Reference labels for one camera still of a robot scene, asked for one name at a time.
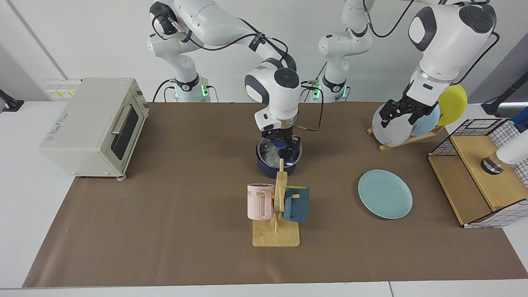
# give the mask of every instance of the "plate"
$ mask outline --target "plate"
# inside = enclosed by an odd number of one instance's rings
[[[436,106],[428,116],[419,118],[414,124],[411,136],[421,136],[431,132],[440,118],[440,106]]]
[[[409,118],[411,114],[402,115],[393,119],[386,128],[381,126],[380,110],[383,106],[380,106],[374,113],[372,118],[372,131],[374,136],[381,143],[386,146],[398,146],[404,143],[409,135],[411,135],[412,125],[409,124]]]
[[[376,169],[365,173],[357,191],[365,207],[382,218],[399,219],[411,211],[411,190],[392,172]]]
[[[467,94],[461,85],[449,86],[438,98],[440,106],[439,126],[445,126],[458,120],[466,110]]]

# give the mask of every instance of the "light blue plate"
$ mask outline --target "light blue plate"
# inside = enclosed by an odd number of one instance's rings
[[[365,173],[357,190],[363,204],[382,218],[399,219],[411,211],[411,190],[392,172],[376,169]]]
[[[419,118],[414,124],[411,136],[421,136],[431,132],[440,119],[440,105],[437,105],[428,116]]]

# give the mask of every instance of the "toaster oven window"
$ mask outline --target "toaster oven window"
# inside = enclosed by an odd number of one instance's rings
[[[123,156],[125,156],[125,151],[127,150],[128,143],[132,138],[132,134],[134,133],[134,129],[136,128],[138,121],[139,117],[137,115],[137,112],[132,107],[128,118],[126,119],[123,132],[119,135],[114,136],[114,141],[112,141],[112,146],[110,148],[120,161],[122,161]]]

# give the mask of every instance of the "pink mug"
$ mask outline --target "pink mug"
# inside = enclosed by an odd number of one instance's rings
[[[248,218],[252,220],[269,220],[273,217],[271,195],[275,185],[269,183],[251,183],[248,185]]]

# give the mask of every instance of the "label sticker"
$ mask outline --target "label sticker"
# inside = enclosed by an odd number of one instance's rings
[[[121,84],[119,85],[119,88],[120,88],[120,89],[124,89],[124,88],[128,85],[128,80],[129,80],[128,78],[125,78],[125,79],[121,82]]]
[[[48,136],[44,140],[47,143],[53,142],[55,137],[57,136],[57,133],[60,131],[62,124],[66,121],[68,116],[70,116],[71,110],[65,110],[62,112],[62,114],[59,116],[59,118],[55,121],[55,124],[53,124],[53,127],[51,128],[51,131],[48,133]]]

